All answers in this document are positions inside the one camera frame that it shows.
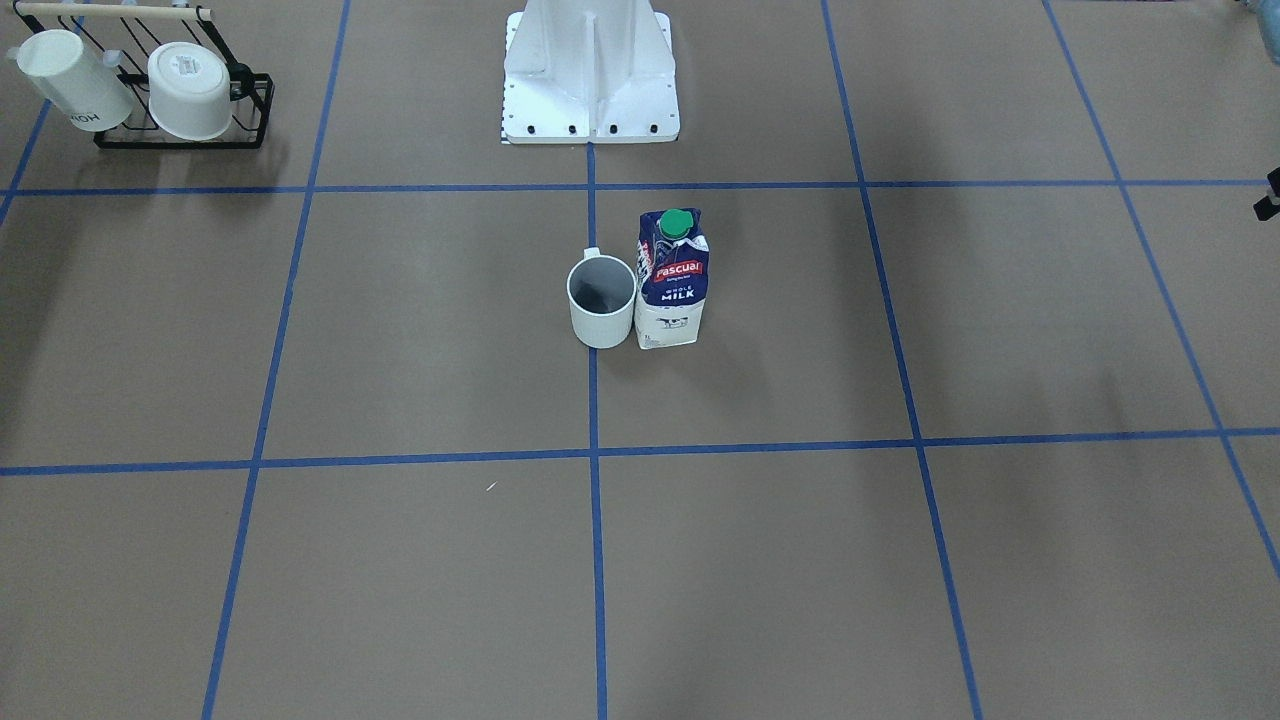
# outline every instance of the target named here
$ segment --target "floor tile square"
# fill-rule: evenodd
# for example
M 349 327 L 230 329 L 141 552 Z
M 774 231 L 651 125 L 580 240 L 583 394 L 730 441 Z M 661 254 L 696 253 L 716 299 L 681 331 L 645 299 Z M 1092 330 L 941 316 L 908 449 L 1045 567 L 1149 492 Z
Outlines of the floor tile square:
M 599 193 L 600 247 L 635 258 L 640 215 L 703 210 L 710 287 L 694 345 L 602 350 L 605 446 L 910 437 L 854 190 Z
M 1120 173 L 1262 178 L 1280 73 L 1240 3 L 1053 3 Z M 1169 72 L 1178 68 L 1178 72 Z
M 1233 438 L 1240 469 L 1249 483 L 1253 501 L 1267 525 L 1271 542 L 1280 542 L 1280 438 Z
M 609 716 L 960 717 L 911 451 L 600 462 Z
M 836 1 L 831 14 L 868 179 L 1112 177 L 1039 3 Z
M 585 182 L 580 145 L 502 143 L 503 37 L 522 5 L 353 4 L 320 182 Z
M 264 471 L 216 716 L 595 716 L 585 460 Z
M 872 199 L 925 436 L 1212 427 L 1119 191 Z
M 261 187 L 306 184 L 324 106 L 342 0 L 308 1 L 305 13 L 274 3 L 214 6 L 219 32 L 236 59 L 275 82 L 266 141 L 259 150 L 100 150 L 92 133 L 51 110 L 23 177 L 24 188 Z M 58 27 L 56 19 L 45 23 Z M 146 72 L 146 54 L 119 20 L 95 18 L 84 27 L 104 47 L 128 50 Z M 148 22 L 164 42 L 192 41 L 180 23 Z M 137 28 L 150 53 L 156 44 Z M 196 28 L 205 45 L 209 40 Z M 282 33 L 306 37 L 282 42 Z M 132 65 L 127 68 L 136 72 Z M 26 102 L 38 109 L 38 102 Z
M 1280 592 L 1217 439 L 929 462 L 987 717 L 1280 715 Z
M 5 717 L 198 717 L 244 473 L 0 478 Z
M 1280 295 L 1266 187 L 1130 188 L 1222 421 L 1280 425 Z
M 0 464 L 248 457 L 301 202 L 19 197 L 0 227 Z
M 653 6 L 671 17 L 680 140 L 596 147 L 600 182 L 856 179 L 818 3 Z
M 579 192 L 321 193 L 269 456 L 585 447 Z M 525 218 L 512 225 L 512 218 Z

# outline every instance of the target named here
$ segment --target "green bottle cap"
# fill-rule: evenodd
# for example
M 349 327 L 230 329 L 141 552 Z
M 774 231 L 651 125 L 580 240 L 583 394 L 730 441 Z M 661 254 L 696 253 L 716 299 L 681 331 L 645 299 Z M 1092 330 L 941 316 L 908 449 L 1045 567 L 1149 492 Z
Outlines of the green bottle cap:
M 667 210 L 658 218 L 658 229 L 667 240 L 681 240 L 694 229 L 694 214 L 689 210 Z

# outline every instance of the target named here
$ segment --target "pascual logo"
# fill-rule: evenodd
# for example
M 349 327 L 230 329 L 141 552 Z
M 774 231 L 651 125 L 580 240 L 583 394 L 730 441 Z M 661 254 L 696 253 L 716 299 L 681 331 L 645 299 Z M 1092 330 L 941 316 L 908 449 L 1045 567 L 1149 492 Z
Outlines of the pascual logo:
M 655 274 L 653 279 L 663 281 L 677 275 L 700 275 L 700 274 L 703 274 L 701 260 L 685 260 L 684 263 L 676 263 L 675 265 L 658 268 L 658 274 Z

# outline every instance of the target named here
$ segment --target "white cup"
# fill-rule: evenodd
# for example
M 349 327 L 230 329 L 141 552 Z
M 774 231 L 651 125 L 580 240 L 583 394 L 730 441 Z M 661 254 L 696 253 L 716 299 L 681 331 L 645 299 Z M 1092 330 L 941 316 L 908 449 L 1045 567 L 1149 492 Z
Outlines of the white cup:
M 232 124 L 232 78 L 212 50 L 169 42 L 147 58 L 151 119 L 183 140 L 212 140 Z
M 74 32 L 37 32 L 18 47 L 15 59 L 31 85 L 81 129 L 111 129 L 133 110 L 129 88 Z
M 631 333 L 636 302 L 636 275 L 631 265 L 588 247 L 570 270 L 564 292 L 568 293 L 573 334 L 588 347 L 613 347 Z

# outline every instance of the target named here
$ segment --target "grid line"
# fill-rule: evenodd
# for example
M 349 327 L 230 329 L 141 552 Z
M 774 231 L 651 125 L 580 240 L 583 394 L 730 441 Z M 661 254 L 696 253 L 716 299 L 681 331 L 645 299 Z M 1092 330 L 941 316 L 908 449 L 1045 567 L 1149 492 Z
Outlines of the grid line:
M 1280 428 L 1228 428 L 1230 437 L 1280 437 Z M 1103 442 L 1157 442 L 1176 439 L 1217 438 L 1215 428 L 1184 430 L 1134 430 L 1116 433 L 1057 433 L 1021 436 L 924 437 L 924 447 L 991 447 L 1002 445 L 1073 445 Z M 189 473 L 207 470 L 247 470 L 257 465 L 262 470 L 288 468 L 351 468 L 375 465 L 439 465 L 468 462 L 511 462 L 521 460 L 649 457 L 662 455 L 735 455 L 764 452 L 832 452 L 854 450 L 893 450 L 915 447 L 914 438 L 851 439 L 818 442 L 769 442 L 723 445 L 655 445 L 655 446 L 604 446 L 566 447 L 552 450 L 504 450 L 488 452 L 417 452 L 401 455 L 334 455 L 310 457 L 264 457 L 261 460 L 179 460 L 157 462 L 104 462 L 83 465 L 10 465 L 0 468 L 3 477 L 60 477 L 99 475 L 124 473 Z
M 253 441 L 253 457 L 244 483 L 244 500 L 241 505 L 239 525 L 236 532 L 236 544 L 232 552 L 230 569 L 227 574 L 227 592 L 223 597 L 223 610 L 218 621 L 218 635 L 214 641 L 214 653 L 209 666 L 209 684 L 205 688 L 205 702 L 201 720 L 211 720 L 218 700 L 218 683 L 221 678 L 223 657 L 227 651 L 227 637 L 230 632 L 232 612 L 236 607 L 236 591 L 239 583 L 239 570 L 244 559 L 244 542 L 248 537 L 250 520 L 253 512 L 253 497 L 257 491 L 257 478 L 262 466 L 262 452 L 266 446 L 266 429 L 271 419 L 271 404 L 275 398 L 275 382 L 280 372 L 280 357 L 284 352 L 284 337 L 289 328 L 289 314 L 293 305 L 293 287 L 302 260 L 302 246 L 306 242 L 307 224 L 311 219 L 311 204 L 315 199 L 316 178 L 320 174 L 320 156 L 324 151 L 325 131 L 329 126 L 329 110 L 333 106 L 334 87 L 338 83 L 338 68 L 342 63 L 342 47 L 347 36 L 347 22 L 351 17 L 351 0 L 343 0 L 342 17 L 338 19 L 338 33 L 334 40 L 333 59 L 329 65 L 329 83 L 325 88 L 320 122 L 316 127 L 315 147 L 311 152 L 311 170 L 307 176 L 307 192 L 302 200 L 298 217 L 298 231 L 293 241 L 293 254 L 289 258 L 289 273 L 284 283 L 284 299 L 280 304 L 280 319 L 275 331 L 275 343 L 271 350 L 271 364 L 266 374 L 266 387 L 262 391 L 262 407 L 259 415 L 257 434 Z
M 13 206 L 14 197 L 18 196 L 18 186 L 22 184 L 22 176 L 27 173 L 27 164 L 31 163 L 31 154 L 36 150 L 36 140 L 40 138 L 40 131 L 45 127 L 45 118 L 49 117 L 49 109 L 52 102 L 45 100 L 40 105 L 40 113 L 36 115 L 35 124 L 31 126 L 31 135 L 27 136 L 27 145 L 22 149 L 22 156 L 18 159 L 18 167 L 13 170 L 13 178 L 9 181 L 9 190 L 4 193 L 4 202 L 0 202 L 0 225 L 4 225 L 5 218 L 9 217 L 9 208 Z
M 18 188 L 9 197 L 116 197 L 150 195 L 305 195 L 305 193 L 396 193 L 396 192 L 626 192 L 649 190 L 856 190 L 937 187 L 1267 187 L 1262 179 L 931 179 L 931 181 L 709 181 L 709 182 L 595 182 L 595 183 L 421 183 L 421 184 L 282 184 L 214 187 L 61 187 Z
M 1114 179 L 1009 179 L 1009 181 L 867 181 L 858 147 L 854 118 L 849 104 L 847 90 L 841 69 L 838 51 L 835 40 L 835 28 L 831 20 L 828 1 L 822 0 L 822 10 L 826 22 L 827 37 L 836 74 L 836 82 L 841 96 L 841 105 L 845 113 L 846 129 L 850 141 L 850 150 L 858 172 L 856 182 L 847 181 L 797 181 L 797 182 L 689 182 L 689 183 L 599 183 L 595 178 L 595 149 L 586 145 L 588 182 L 586 183 L 529 183 L 529 184 L 332 184 L 321 186 L 316 183 L 320 155 L 324 145 L 324 136 L 333 101 L 334 85 L 342 55 L 343 40 L 349 15 L 351 0 L 344 0 L 342 18 L 339 20 L 338 37 L 330 67 L 329 86 L 324 99 L 321 119 L 316 133 L 312 164 L 306 186 L 256 186 L 256 187 L 165 187 L 165 188 L 32 188 L 19 190 L 22 177 L 32 156 L 37 137 L 47 117 L 50 104 L 41 106 L 40 114 L 33 124 L 22 159 L 13 174 L 9 188 L 4 192 L 0 204 L 0 225 L 5 222 L 13 201 L 18 197 L 74 197 L 74 196 L 129 196 L 129 195 L 255 195 L 255 193 L 301 193 L 305 196 L 303 208 L 300 217 L 294 250 L 291 256 L 288 279 L 285 282 L 284 299 L 280 309 L 280 320 L 276 331 L 273 357 L 268 373 L 266 387 L 264 389 L 264 402 L 260 411 L 257 433 L 252 457 L 246 460 L 209 460 L 209 461 L 173 461 L 173 462 L 136 462 L 136 464 L 100 464 L 100 465 L 45 465 L 45 466 L 10 466 L 0 468 L 0 477 L 56 477 L 68 474 L 91 473 L 160 473 L 160 471 L 197 471 L 197 470 L 248 470 L 244 500 L 237 530 L 236 546 L 233 550 L 232 569 L 228 577 L 228 585 L 224 596 L 223 614 L 219 623 L 218 641 L 215 643 L 214 659 L 211 661 L 210 680 L 206 688 L 204 720 L 212 716 L 214 702 L 216 700 L 218 680 L 223 653 L 225 651 L 227 633 L 229 630 L 232 609 L 234 605 L 236 588 L 238 582 L 239 565 L 243 557 L 244 542 L 251 520 L 256 480 L 261 469 L 274 468 L 321 468 L 321 466 L 365 466 L 365 465 L 399 465 L 399 464 L 430 464 L 430 462 L 484 462 L 484 461 L 524 461 L 547 459 L 588 459 L 590 461 L 590 489 L 591 489 L 591 516 L 593 516 L 593 556 L 595 577 L 595 632 L 596 632 L 596 693 L 598 693 L 598 720 L 607 720 L 607 673 L 605 673 L 605 614 L 604 614 L 604 565 L 603 565 L 603 518 L 600 496 L 600 457 L 623 457 L 645 455 L 692 455 L 692 454 L 735 454 L 735 452 L 819 452 L 819 451 L 849 451 L 849 450 L 883 450 L 883 448 L 914 448 L 916 452 L 924 495 L 929 506 L 931 521 L 933 524 L 934 539 L 938 546 L 940 565 L 947 588 L 948 603 L 952 621 L 957 635 L 957 644 L 965 670 L 965 679 L 970 694 L 974 717 L 980 720 L 982 707 L 978 697 L 977 683 L 973 675 L 972 661 L 969 659 L 968 643 L 964 634 L 963 618 L 951 577 L 950 561 L 946 551 L 946 541 L 941 524 L 941 515 L 937 507 L 936 496 L 932 487 L 932 477 L 928 466 L 925 450 L 928 447 L 956 447 L 956 446 L 998 446 L 998 445 L 1039 445 L 1039 443 L 1088 443 L 1088 442 L 1142 442 L 1142 441 L 1170 441 L 1188 438 L 1219 438 L 1245 496 L 1254 523 L 1267 547 L 1272 565 L 1280 575 L 1280 560 L 1271 542 L 1261 514 L 1253 500 L 1252 491 L 1239 466 L 1231 437 L 1276 437 L 1280 428 L 1226 428 L 1217 414 L 1210 395 L 1207 383 L 1196 360 L 1189 338 L 1178 318 L 1172 297 L 1160 274 L 1155 255 L 1147 242 L 1138 213 L 1128 193 L 1128 187 L 1212 187 L 1212 186 L 1238 186 L 1238 187 L 1265 187 L 1265 182 L 1254 179 L 1124 179 L 1119 167 L 1111 154 L 1101 123 L 1093 110 L 1092 102 L 1084 90 L 1083 81 L 1071 59 L 1066 38 L 1053 15 L 1050 0 L 1042 0 L 1048 13 L 1053 29 L 1057 35 L 1061 49 L 1071 68 L 1073 77 L 1085 102 L 1094 129 L 1114 173 Z M 1116 187 L 1121 191 L 1130 218 L 1138 232 L 1139 241 L 1147 254 L 1148 263 L 1156 277 L 1157 284 L 1164 295 L 1166 307 L 1179 332 L 1184 351 L 1193 366 L 1197 382 L 1213 419 L 1212 429 L 1187 429 L 1187 430 L 1149 430 L 1149 432 L 1119 432 L 1119 433 L 1064 433 L 1041 436 L 983 436 L 983 437 L 937 437 L 925 438 L 922 436 L 915 402 L 911 395 L 910 378 L 906 360 L 899 336 L 897 322 L 893 313 L 892 297 L 890 292 L 888 277 L 884 269 L 883 258 L 879 249 L 878 233 L 874 224 L 873 209 L 869 196 L 870 188 L 922 188 L 922 187 Z M 596 193 L 611 191 L 648 191 L 648 190 L 859 190 L 863 209 L 868 224 L 872 249 L 876 258 L 877 273 L 879 275 L 881 290 L 890 325 L 890 334 L 893 341 L 895 356 L 899 365 L 900 380 L 904 389 L 904 402 L 911 425 L 910 438 L 868 439 L 868 441 L 828 441 L 828 442 L 797 442 L 797 443 L 737 443 L 737 445 L 687 445 L 687 446 L 636 446 L 636 447 L 600 447 L 599 443 L 599 414 L 598 414 L 598 363 L 596 351 L 589 350 L 589 447 L 563 448 L 563 450 L 529 450 L 529 451 L 498 451 L 498 452 L 439 452 L 416 455 L 380 455 L 380 456 L 332 456 L 332 457 L 264 457 L 266 429 L 270 420 L 271 402 L 274 398 L 275 382 L 279 373 L 280 357 L 284 347 L 288 318 L 291 313 L 293 286 L 297 278 L 301 251 L 305 242 L 306 228 L 310 218 L 310 209 L 316 193 L 376 193 L 376 192 L 524 192 L 524 191 L 552 191 L 552 192 L 586 192 L 588 195 L 588 225 L 589 246 L 596 243 Z
M 595 247 L 595 143 L 586 143 L 586 238 Z M 604 511 L 600 489 L 600 402 L 596 350 L 586 348 L 586 427 L 591 489 L 591 580 L 595 607 L 595 717 L 609 717 L 608 628 L 604 605 Z
M 863 201 L 863 214 L 867 217 L 867 234 L 870 241 L 872 254 L 876 259 L 876 274 L 879 279 L 881 295 L 884 301 L 884 316 L 888 323 L 890 338 L 893 342 L 893 356 L 897 361 L 899 379 L 902 384 L 902 400 L 906 404 L 906 415 L 911 424 L 911 445 L 915 447 L 915 459 L 920 469 L 920 483 L 924 489 L 924 500 L 929 507 L 929 523 L 933 527 L 933 542 L 938 555 L 938 568 L 942 573 L 942 584 L 947 594 L 947 606 L 951 612 L 951 625 L 956 637 L 956 650 L 960 653 L 960 665 L 964 671 L 965 688 L 969 693 L 969 706 L 974 720 L 982 720 L 982 698 L 978 692 L 978 680 L 974 676 L 973 661 L 969 657 L 969 639 L 964 629 L 964 614 L 960 610 L 960 596 L 956 592 L 955 578 L 951 573 L 951 557 L 947 552 L 946 533 L 942 528 L 942 516 L 938 511 L 937 497 L 933 492 L 933 474 L 929 470 L 929 460 L 920 434 L 920 420 L 915 407 L 915 397 L 911 393 L 911 378 L 906 369 L 906 355 L 902 351 L 902 338 L 899 333 L 897 316 L 893 313 L 893 297 L 890 291 L 888 273 L 884 269 L 884 256 L 881 252 L 879 233 L 876 229 L 876 213 L 872 208 L 870 191 L 867 187 L 867 173 L 863 168 L 863 155 L 858 146 L 858 128 L 854 124 L 852 108 L 849 104 L 849 90 L 845 83 L 845 72 L 840 63 L 840 49 L 836 45 L 836 29 L 831 20 L 831 6 L 827 0 L 822 0 L 822 17 L 827 29 L 827 45 L 831 51 L 831 65 L 836 76 L 836 87 L 840 91 L 840 105 L 845 115 L 845 131 L 849 135 L 849 149 L 854 160 L 854 170 L 860 183 L 859 195 Z
M 1138 242 L 1142 245 L 1142 251 L 1147 258 L 1147 264 L 1151 266 L 1151 274 L 1156 281 L 1156 286 L 1160 288 L 1160 296 L 1165 301 L 1165 309 L 1169 311 L 1169 318 L 1174 323 L 1174 329 L 1178 332 L 1178 340 L 1183 346 L 1183 352 L 1187 355 L 1187 361 L 1190 365 L 1192 373 L 1196 375 L 1196 383 L 1199 386 L 1201 396 L 1204 398 L 1204 406 L 1208 409 L 1210 418 L 1213 420 L 1213 428 L 1217 430 L 1219 439 L 1222 443 L 1222 451 L 1226 454 L 1228 462 L 1231 465 L 1231 473 L 1235 474 L 1235 482 L 1240 488 L 1240 495 L 1244 497 L 1244 503 L 1249 510 L 1249 515 L 1253 518 L 1253 524 L 1258 532 L 1258 537 L 1262 541 L 1262 546 L 1266 550 L 1268 560 L 1271 561 L 1271 570 L 1275 573 L 1276 578 L 1280 579 L 1280 555 L 1276 553 L 1275 542 L 1271 539 L 1271 533 L 1267 530 L 1266 520 L 1263 520 L 1262 512 L 1258 510 L 1258 503 L 1253 497 L 1253 489 L 1249 487 L 1249 480 L 1244 477 L 1244 470 L 1240 468 L 1240 462 L 1235 456 L 1235 448 L 1231 446 L 1230 434 L 1222 424 L 1217 404 L 1213 401 L 1213 395 L 1210 392 L 1208 382 L 1204 379 L 1204 373 L 1201 369 L 1199 360 L 1196 357 L 1196 350 L 1192 347 L 1192 341 L 1187 333 L 1187 328 L 1183 325 L 1183 320 L 1178 314 L 1178 306 L 1174 304 L 1172 293 L 1169 291 L 1169 286 L 1165 283 L 1165 277 L 1160 272 L 1160 264 L 1156 261 L 1156 254 L 1147 238 L 1146 229 L 1143 229 L 1142 219 L 1138 217 L 1138 209 L 1133 204 L 1133 197 L 1129 195 L 1129 188 L 1126 187 L 1120 173 L 1120 165 L 1116 163 L 1115 154 L 1111 151 L 1111 143 L 1107 141 L 1107 136 L 1102 131 L 1102 122 L 1098 118 L 1093 101 L 1089 99 L 1089 94 L 1084 87 L 1084 79 L 1080 77 L 1080 70 L 1075 64 L 1075 59 L 1071 56 L 1071 49 L 1066 42 L 1066 33 L 1062 32 L 1062 26 L 1057 22 L 1057 15 L 1053 13 L 1052 3 L 1050 0 L 1041 0 L 1041 5 L 1044 6 L 1044 13 L 1048 15 L 1050 24 L 1053 27 L 1053 33 L 1057 37 L 1059 46 L 1062 49 L 1062 55 L 1066 58 L 1068 68 L 1071 70 L 1071 78 L 1075 81 L 1075 88 L 1080 94 L 1080 100 L 1084 102 L 1084 109 L 1088 111 L 1089 120 L 1093 123 L 1093 129 L 1098 136 L 1098 142 L 1102 145 L 1102 152 L 1107 158 L 1107 164 L 1111 165 L 1111 173 L 1115 176 L 1120 196 L 1124 199 L 1125 208 L 1129 211 L 1129 218 L 1133 220 L 1133 229 L 1138 233 Z

